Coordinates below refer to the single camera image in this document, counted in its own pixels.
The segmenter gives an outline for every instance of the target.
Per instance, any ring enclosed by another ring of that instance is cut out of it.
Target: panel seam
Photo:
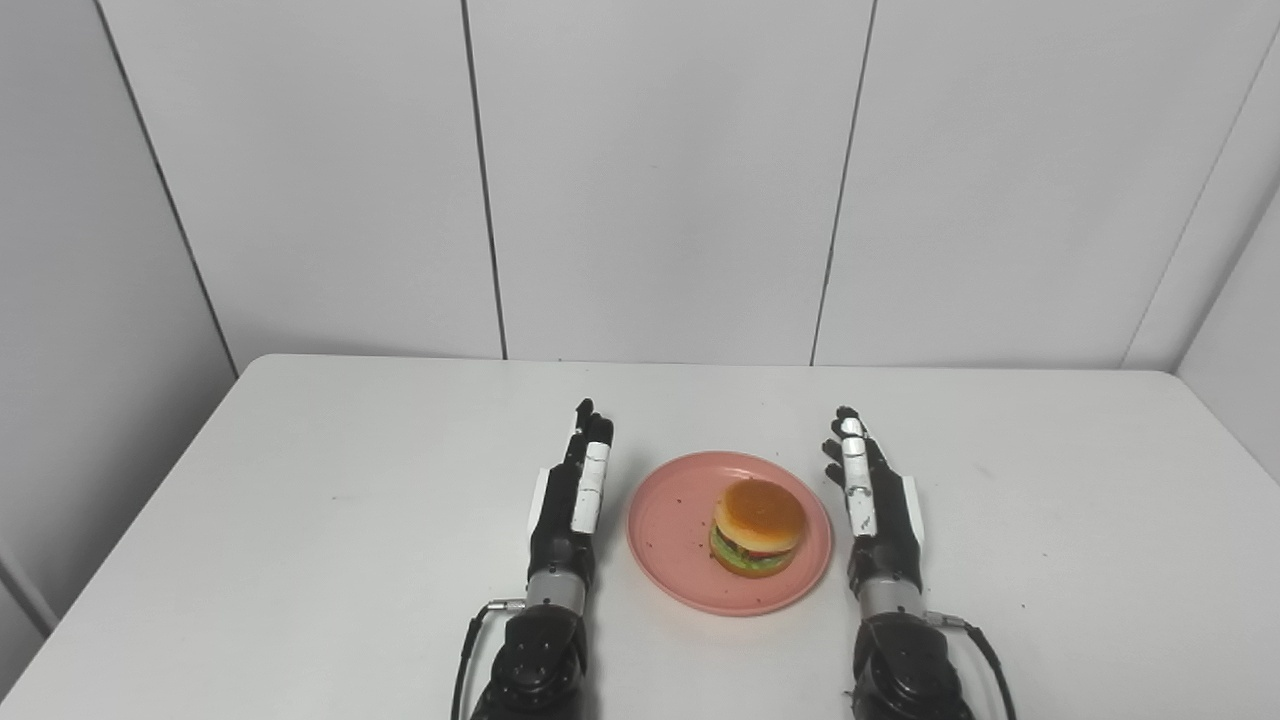
[[[845,183],[849,181],[849,159],[854,150],[854,131],[858,128],[858,111],[863,102],[863,81],[867,79],[867,59],[872,53],[872,32],[876,29],[876,6],[879,0],[872,0],[867,19],[867,42],[863,45],[863,61],[858,69],[858,90],[854,91],[854,111],[849,118],[849,140],[845,142],[845,164],[840,169],[840,188],[836,192],[836,215],[831,223],[831,243],[827,246],[827,266],[822,274],[822,295],[818,297],[818,319],[813,328],[813,345],[809,348],[809,366],[813,368],[818,356],[818,337],[822,333],[822,311],[827,306],[827,286],[831,284],[831,266],[836,259],[836,233],[840,231],[840,213],[845,204]]]
[[[480,163],[480,195],[484,199],[484,224],[489,234],[489,266],[493,272],[493,302],[498,313],[498,343],[502,359],[507,360],[507,323],[502,311],[502,286],[498,281],[498,243],[493,232],[493,205],[489,201],[489,163],[484,152],[484,131],[480,126],[480,91],[476,83],[476,60],[471,45],[471,10],[467,0],[462,4],[462,41],[467,51],[467,78],[471,82],[471,114],[476,126],[476,158]]]
[[[1221,161],[1222,155],[1226,152],[1226,146],[1231,141],[1231,136],[1235,133],[1235,126],[1240,122],[1240,115],[1244,113],[1244,106],[1249,102],[1249,96],[1253,95],[1253,86],[1258,82],[1258,76],[1262,74],[1262,68],[1266,65],[1267,58],[1271,56],[1271,50],[1275,47],[1276,35],[1280,33],[1280,23],[1276,23],[1275,29],[1271,31],[1271,41],[1267,44],[1267,49],[1262,53],[1262,58],[1258,60],[1256,68],[1253,68],[1253,77],[1249,78],[1249,86],[1244,90],[1244,96],[1240,97],[1240,104],[1235,109],[1235,115],[1231,117],[1231,124],[1226,128],[1226,135],[1222,137],[1222,142],[1217,147],[1217,154],[1213,155],[1213,161],[1208,167],[1208,173],[1204,176],[1204,182],[1201,183],[1199,191],[1196,193],[1196,200],[1192,201],[1190,210],[1187,213],[1187,219],[1183,222],[1181,229],[1178,231],[1178,240],[1174,242],[1174,250],[1169,254],[1165,260],[1165,268],[1160,273],[1160,279],[1156,281],[1156,287],[1151,292],[1151,299],[1147,301],[1147,306],[1143,307],[1142,315],[1138,318],[1138,324],[1133,328],[1133,336],[1129,337],[1129,345],[1125,347],[1124,355],[1120,357],[1120,364],[1117,369],[1124,369],[1125,364],[1129,361],[1129,356],[1133,354],[1133,346],[1138,341],[1138,336],[1142,334],[1142,325],[1147,322],[1147,315],[1151,313],[1151,306],[1156,302],[1156,297],[1160,295],[1161,286],[1165,284],[1165,279],[1169,277],[1169,270],[1174,265],[1174,258],[1178,256],[1178,251],[1183,246],[1183,241],[1187,237],[1187,229],[1190,227],[1192,220],[1196,218],[1196,211],[1199,209],[1201,200],[1204,197],[1204,191],[1208,188],[1210,183],[1213,182],[1213,174],[1217,172],[1219,161]],[[1249,237],[1257,228],[1257,222],[1253,227],[1248,229],[1242,237],[1235,238],[1236,249],[1234,251],[1235,258],[1228,263],[1224,273],[1219,277],[1216,287],[1206,296],[1204,305],[1201,311],[1199,322],[1196,324],[1194,331],[1183,342],[1183,347],[1176,356],[1170,359],[1170,372],[1178,369],[1181,364],[1181,359],[1187,355],[1187,350],[1190,347],[1192,341],[1196,340],[1196,334],[1199,333],[1201,325],[1204,324],[1204,318],[1208,315],[1210,309],[1213,302],[1217,301],[1217,296],[1222,292],[1222,287],[1226,284],[1226,277],[1230,275],[1231,270],[1235,268],[1235,263],[1239,261],[1239,256],[1243,252],[1243,246],[1248,243]]]
[[[45,593],[31,582],[22,562],[10,552],[0,537],[0,587],[9,591],[22,612],[42,637],[52,634],[58,626],[58,614],[49,606]]]
[[[129,81],[129,73],[124,69],[124,60],[120,58],[120,49],[115,44],[115,36],[111,33],[111,24],[106,20],[106,12],[102,9],[101,0],[93,0],[93,8],[97,10],[97,19],[102,23],[102,32],[106,33],[106,42],[111,49],[111,58],[115,60],[115,69],[120,73],[120,81],[124,82],[124,92],[129,96],[129,105],[133,108],[133,117],[138,120],[138,128],[142,131],[142,140],[146,142],[147,154],[151,155],[151,165],[156,170],[156,177],[160,178],[160,188],[164,191],[165,202],[169,205],[169,214],[173,217],[174,224],[178,225],[178,236],[182,238],[182,246],[187,251],[187,260],[191,263],[191,270],[196,274],[196,284],[200,287],[200,295],[205,300],[205,307],[209,310],[209,318],[214,322],[214,331],[218,332],[218,341],[223,346],[223,354],[227,356],[227,364],[232,368],[232,375],[239,379],[239,370],[236,368],[236,359],[232,356],[230,345],[227,342],[227,333],[223,331],[223,323],[218,319],[218,310],[214,309],[214,301],[209,295],[209,286],[205,284],[205,275],[200,270],[200,263],[196,261],[196,251],[191,247],[191,240],[187,237],[187,227],[182,222],[182,215],[178,213],[178,204],[173,197],[173,191],[169,188],[169,178],[164,173],[164,168],[160,165],[160,155],[156,152],[155,142],[151,140],[151,131],[147,128],[147,123],[142,117],[142,106],[138,104],[138,96],[133,91],[133,82]]]

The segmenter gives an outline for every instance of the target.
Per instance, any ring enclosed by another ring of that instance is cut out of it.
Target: toy hamburger
[[[808,524],[800,501],[767,480],[739,480],[716,501],[710,547],[726,570],[768,578],[785,570]]]

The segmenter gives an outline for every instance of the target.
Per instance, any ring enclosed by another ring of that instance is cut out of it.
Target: white table
[[[617,424],[590,600],[604,719],[849,717],[850,536],[819,451],[840,404],[918,478],[927,601],[986,629],[1024,717],[1280,716],[1280,488],[1169,375],[271,356],[0,720],[445,717],[467,619],[522,594],[534,478],[582,396]],[[709,448],[781,464],[836,520],[799,603],[713,618],[632,561],[631,491]]]

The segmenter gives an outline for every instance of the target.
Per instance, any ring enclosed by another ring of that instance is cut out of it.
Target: white wall
[[[60,614],[233,374],[92,3],[0,4],[0,556]]]
[[[1143,314],[1125,368],[1171,370],[1226,281],[1280,181],[1280,49],[1258,65],[1249,96],[1197,199]]]
[[[870,0],[474,0],[508,350],[809,361]]]
[[[1277,22],[1274,0],[881,3],[817,361],[1119,366]]]
[[[456,0],[101,4],[241,368],[500,355]]]
[[[1280,196],[1178,368],[1217,419],[1280,479]]]
[[[1171,369],[1280,164],[1274,0],[470,5],[512,357]],[[502,352],[457,1],[104,8],[239,365]]]

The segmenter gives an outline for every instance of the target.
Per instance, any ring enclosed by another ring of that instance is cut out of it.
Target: cable
[[[467,679],[467,665],[471,662],[471,653],[476,647],[476,638],[480,637],[480,628],[484,626],[484,616],[489,614],[489,606],[485,605],[476,612],[476,616],[471,619],[471,624],[467,625],[467,637],[462,641],[462,659],[458,660],[458,679],[453,683],[453,711],[449,712],[451,720],[458,720],[458,715],[462,712],[462,683]]]
[[[524,609],[525,601],[522,598],[490,600],[471,619],[471,624],[467,625],[467,637],[462,641],[462,657],[458,660],[458,679],[453,683],[453,710],[449,712],[452,720],[458,720],[458,716],[462,714],[462,685],[467,679],[467,665],[471,664],[471,653],[475,652],[476,638],[480,637],[480,628],[484,626],[484,616],[492,610],[520,612]]]
[[[969,624],[968,620],[957,615],[947,615],[932,610],[924,614],[924,620],[934,628],[964,629],[969,639],[973,641],[973,644],[978,646],[978,652],[987,659],[987,665],[991,665],[992,674],[996,675],[996,684],[1000,685],[1000,700],[1005,702],[1005,717],[1007,720],[1018,720],[1018,712],[1014,711],[1014,697],[1009,693],[1009,683],[1005,680],[1005,671],[1000,666],[1000,659],[996,657],[996,648],[991,647],[987,635],[982,633],[982,628]]]
[[[987,664],[991,665],[991,671],[996,675],[996,684],[1000,685],[1000,698],[1005,701],[1005,717],[1009,720],[1018,720],[1018,714],[1014,712],[1014,697],[1009,693],[1009,683],[1005,682],[1005,671],[1000,667],[1000,659],[996,657],[996,648],[991,647],[987,642],[987,635],[982,634],[982,629],[977,625],[964,624],[964,632],[969,633],[969,639],[973,644],[978,646],[982,656],[987,659]]]

